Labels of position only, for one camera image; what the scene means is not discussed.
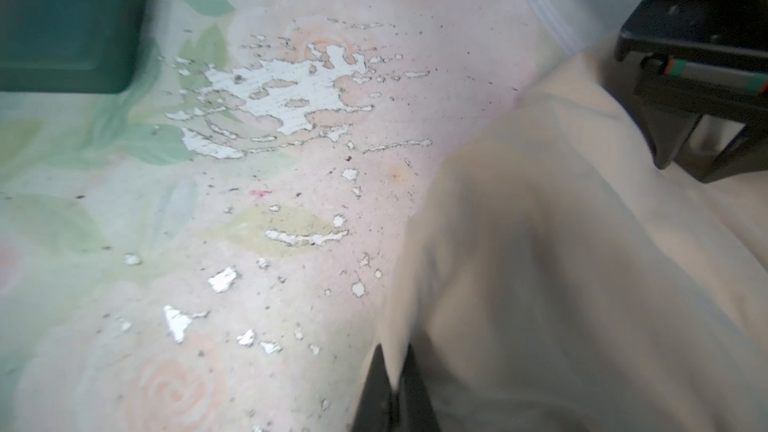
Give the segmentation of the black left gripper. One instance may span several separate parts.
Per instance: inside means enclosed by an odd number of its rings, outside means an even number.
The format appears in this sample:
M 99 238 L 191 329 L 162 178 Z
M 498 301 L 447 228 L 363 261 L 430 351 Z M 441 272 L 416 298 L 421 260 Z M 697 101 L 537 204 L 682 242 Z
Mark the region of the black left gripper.
M 767 123 L 765 81 L 728 86 L 673 73 L 682 62 L 765 75 L 767 0 L 641 0 L 614 48 L 617 61 L 632 53 L 646 61 L 636 93 L 657 169 L 676 158 L 701 183 L 767 171 L 767 130 L 750 127 Z M 749 126 L 717 155 L 681 150 L 702 115 Z

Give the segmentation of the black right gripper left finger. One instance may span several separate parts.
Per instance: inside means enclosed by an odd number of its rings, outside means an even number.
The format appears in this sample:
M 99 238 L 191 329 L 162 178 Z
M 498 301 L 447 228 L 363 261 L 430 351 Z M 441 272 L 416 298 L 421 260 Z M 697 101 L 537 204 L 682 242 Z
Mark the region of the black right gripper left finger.
M 381 345 L 374 349 L 351 432 L 390 432 L 393 430 L 392 389 Z

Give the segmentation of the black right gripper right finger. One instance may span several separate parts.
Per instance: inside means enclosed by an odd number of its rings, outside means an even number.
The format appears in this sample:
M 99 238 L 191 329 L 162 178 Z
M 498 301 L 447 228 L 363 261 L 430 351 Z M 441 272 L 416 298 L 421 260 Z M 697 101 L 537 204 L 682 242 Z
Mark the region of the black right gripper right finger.
M 407 349 L 399 378 L 397 416 L 402 432 L 441 431 L 412 346 Z

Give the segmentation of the beige shorts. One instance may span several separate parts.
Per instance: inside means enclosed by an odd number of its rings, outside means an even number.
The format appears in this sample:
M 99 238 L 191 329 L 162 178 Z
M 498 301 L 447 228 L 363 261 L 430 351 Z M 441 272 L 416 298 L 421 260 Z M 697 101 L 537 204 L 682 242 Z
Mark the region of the beige shorts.
M 652 163 L 613 38 L 449 156 L 379 326 L 446 431 L 763 431 L 767 176 Z

